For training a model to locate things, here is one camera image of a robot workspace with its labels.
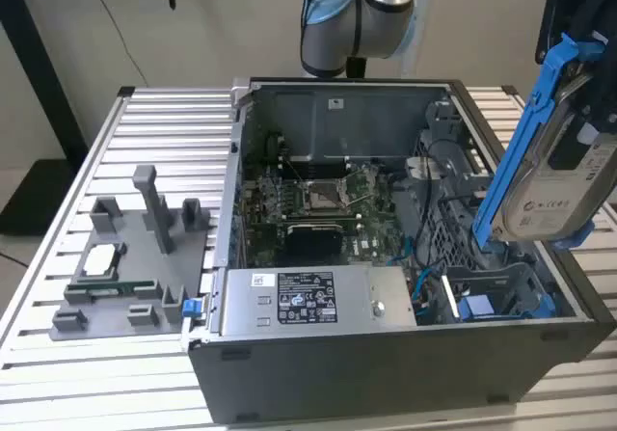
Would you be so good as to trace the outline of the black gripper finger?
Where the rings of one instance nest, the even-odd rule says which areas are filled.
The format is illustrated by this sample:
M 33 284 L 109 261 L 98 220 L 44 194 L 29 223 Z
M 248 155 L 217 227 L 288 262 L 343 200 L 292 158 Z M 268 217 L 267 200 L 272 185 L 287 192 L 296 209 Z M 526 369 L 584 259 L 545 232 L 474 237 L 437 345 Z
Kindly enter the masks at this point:
M 573 170 L 601 134 L 616 133 L 616 123 L 609 121 L 616 113 L 615 34 L 592 66 L 591 79 L 575 93 L 569 113 L 572 119 L 549 159 L 550 167 L 557 171 Z
M 535 62 L 542 64 L 549 50 L 559 41 L 563 27 L 560 25 L 560 11 L 563 0 L 546 0 L 538 40 L 535 50 Z

